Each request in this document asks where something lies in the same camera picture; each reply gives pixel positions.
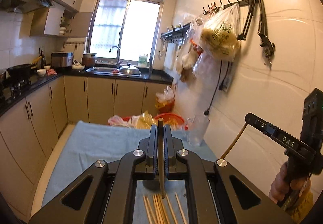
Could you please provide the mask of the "right hand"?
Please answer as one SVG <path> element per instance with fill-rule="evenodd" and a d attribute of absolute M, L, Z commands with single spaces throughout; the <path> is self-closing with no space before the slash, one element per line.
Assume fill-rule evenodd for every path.
<path fill-rule="evenodd" d="M 280 202 L 284 199 L 290 189 L 299 191 L 299 198 L 295 202 L 294 206 L 299 206 L 307 197 L 307 194 L 311 188 L 311 179 L 302 177 L 294 179 L 290 183 L 285 181 L 287 175 L 287 162 L 285 162 L 279 173 L 276 175 L 275 180 L 271 184 L 268 197 L 274 202 Z"/>

